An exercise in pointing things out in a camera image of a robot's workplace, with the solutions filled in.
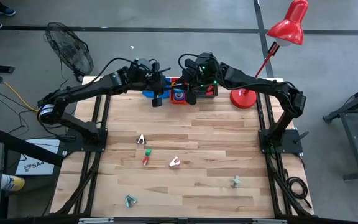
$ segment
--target paper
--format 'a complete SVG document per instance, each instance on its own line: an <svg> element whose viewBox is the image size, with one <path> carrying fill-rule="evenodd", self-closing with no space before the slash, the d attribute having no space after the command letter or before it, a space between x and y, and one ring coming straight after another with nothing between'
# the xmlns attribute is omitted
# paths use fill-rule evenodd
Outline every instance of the paper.
<svg viewBox="0 0 358 224"><path fill-rule="evenodd" d="M55 154L57 154L60 144L60 141L56 139L29 139L26 141ZM17 166L16 175L50 175L53 173L53 164L29 156L24 156L23 154L21 155L20 160L21 161Z"/></svg>

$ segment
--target gray floor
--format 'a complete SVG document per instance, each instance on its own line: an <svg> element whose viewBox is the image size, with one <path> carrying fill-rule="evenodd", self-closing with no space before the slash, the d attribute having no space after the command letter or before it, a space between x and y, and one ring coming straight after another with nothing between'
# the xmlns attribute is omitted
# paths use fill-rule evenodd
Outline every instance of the gray floor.
<svg viewBox="0 0 358 224"><path fill-rule="evenodd" d="M253 0L5 0L17 10L10 18L0 17L5 25L44 26L60 21L68 26L95 27L192 27L257 29ZM290 1L260 0L265 28L270 28L286 13ZM358 0L310 0L303 23L310 30L358 30ZM263 60L258 34L77 32L88 43L95 66L93 75L113 57L156 58L166 75L178 75L177 57L185 52L214 52L218 60L254 74ZM270 45L273 39L267 38ZM60 63L43 32L0 31L0 64L16 67L4 76L32 105L63 81ZM114 64L114 71L123 64ZM306 35L303 46L282 47L272 59L275 77L290 80L308 97L304 115L295 121L298 129L309 131L304 138L306 175L317 215L358 221L358 181L344 183L342 176L357 171L356 162L342 124L328 125L323 115L341 106L358 90L358 36ZM70 70L63 66L69 85L76 85ZM5 87L0 91L14 97ZM16 111L22 108L8 101ZM24 115L30 131L21 138L47 136L34 114ZM0 104L0 129L10 131L19 120ZM51 194L46 187L13 197L10 215L40 215Z"/></svg>

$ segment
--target wood plank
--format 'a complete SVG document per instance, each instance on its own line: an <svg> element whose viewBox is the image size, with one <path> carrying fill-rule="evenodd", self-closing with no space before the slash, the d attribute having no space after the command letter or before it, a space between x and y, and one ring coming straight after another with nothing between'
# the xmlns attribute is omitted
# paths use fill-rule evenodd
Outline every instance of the wood plank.
<svg viewBox="0 0 358 224"><path fill-rule="evenodd" d="M84 83L93 77L84 77ZM214 99L200 99L194 106L173 105L167 100L159 108L139 91L111 98L107 120L109 135L102 153L92 216L102 217L203 217L270 218L272 199L265 156L260 153L256 106L247 110L233 106L229 90L219 88ZM78 102L75 116L90 121L95 98ZM265 110L264 98L262 107ZM271 98L277 120L282 109ZM101 103L99 119L103 110ZM137 144L144 134L147 144ZM152 149L147 166L142 164L145 150ZM169 168L178 156L180 167ZM290 176L306 183L299 158L282 156ZM53 197L51 212L57 211L76 189L84 159L83 152L67 157ZM241 183L232 188L238 175ZM283 197L276 185L280 208ZM300 190L293 186L295 192ZM89 184L83 197L86 203ZM125 205L125 196L133 195L138 203Z"/></svg>

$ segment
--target red clip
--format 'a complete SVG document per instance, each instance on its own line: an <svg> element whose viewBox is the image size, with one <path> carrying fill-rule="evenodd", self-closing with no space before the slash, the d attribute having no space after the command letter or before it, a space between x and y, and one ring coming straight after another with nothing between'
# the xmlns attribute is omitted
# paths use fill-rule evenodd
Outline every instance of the red clip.
<svg viewBox="0 0 358 224"><path fill-rule="evenodd" d="M144 157L143 165L146 166L148 161L149 161L149 157L148 156Z"/></svg>

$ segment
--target yellow cable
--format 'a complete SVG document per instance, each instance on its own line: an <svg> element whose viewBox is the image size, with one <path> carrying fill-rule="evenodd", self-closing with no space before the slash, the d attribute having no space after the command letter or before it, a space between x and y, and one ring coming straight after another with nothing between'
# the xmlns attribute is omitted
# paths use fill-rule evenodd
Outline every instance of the yellow cable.
<svg viewBox="0 0 358 224"><path fill-rule="evenodd" d="M25 104L25 106L26 106L29 110L32 110L32 111L34 111L34 112L38 112L37 109L32 108L28 103L26 103L26 102L23 100L23 98L20 96L20 94L18 94L18 92L16 92L15 89L13 89L13 87L10 86L10 84L8 84L8 83L6 83L6 82L4 82L4 84L5 84L6 86L8 86L8 87L12 90L12 92L14 92L14 94L16 94L17 97L19 97L20 101L23 102L23 103Z"/></svg>

